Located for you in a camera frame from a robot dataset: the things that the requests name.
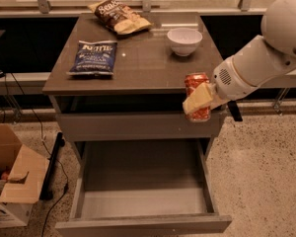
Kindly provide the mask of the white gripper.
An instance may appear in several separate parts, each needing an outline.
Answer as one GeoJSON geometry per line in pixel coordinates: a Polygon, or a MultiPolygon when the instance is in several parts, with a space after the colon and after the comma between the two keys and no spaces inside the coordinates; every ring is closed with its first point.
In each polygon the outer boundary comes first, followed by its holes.
{"type": "Polygon", "coordinates": [[[213,70],[212,82],[215,84],[218,95],[212,97],[210,84],[201,83],[197,87],[190,87],[190,93],[183,102],[186,115],[190,115],[199,109],[214,110],[231,101],[243,99],[257,88],[246,82],[238,73],[233,57],[228,57],[213,70]]]}

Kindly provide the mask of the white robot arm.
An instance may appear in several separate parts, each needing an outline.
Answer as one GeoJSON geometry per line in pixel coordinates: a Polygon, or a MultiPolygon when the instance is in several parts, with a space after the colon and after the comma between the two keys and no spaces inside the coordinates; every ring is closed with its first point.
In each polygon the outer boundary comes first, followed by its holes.
{"type": "Polygon", "coordinates": [[[212,73],[208,83],[192,89],[183,102],[190,115],[243,99],[269,80],[296,69],[296,0],[276,0],[265,11],[261,33],[212,73]]]}

